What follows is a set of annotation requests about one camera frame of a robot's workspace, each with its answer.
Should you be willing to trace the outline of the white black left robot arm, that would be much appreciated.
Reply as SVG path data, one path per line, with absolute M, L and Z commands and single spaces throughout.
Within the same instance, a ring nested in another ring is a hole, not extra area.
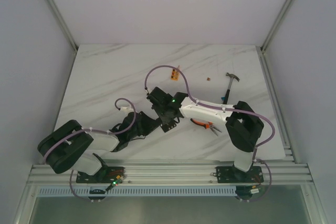
M 101 156 L 126 148 L 130 141 L 141 140 L 156 130 L 162 120 L 152 119 L 144 112 L 130 112 L 121 123 L 104 132 L 83 130 L 76 120 L 70 120 L 44 138 L 37 150 L 56 174 L 75 169 L 87 173 L 95 183 L 107 178 Z

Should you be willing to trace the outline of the black fuse box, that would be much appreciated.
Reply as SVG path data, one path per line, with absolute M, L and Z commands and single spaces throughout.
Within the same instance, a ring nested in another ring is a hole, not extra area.
M 177 125 L 175 120 L 170 120 L 167 123 L 161 123 L 160 127 L 163 130 L 164 133 L 172 130 L 173 128 L 175 128 Z

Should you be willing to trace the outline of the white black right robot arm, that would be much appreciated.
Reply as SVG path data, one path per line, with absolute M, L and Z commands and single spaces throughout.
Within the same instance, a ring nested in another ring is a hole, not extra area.
M 152 103 L 152 109 L 159 117 L 163 132 L 168 132 L 186 118 L 209 128 L 225 126 L 232 144 L 237 149 L 234 164 L 221 172 L 230 182 L 242 183 L 252 181 L 253 152 L 257 140 L 264 128 L 263 122 L 256 116 L 249 105 L 239 102 L 237 105 L 247 109 L 247 113 L 232 111 L 233 105 L 211 104 L 192 99 L 187 93 L 178 92 L 174 96 L 156 87 L 148 92 L 146 98 Z

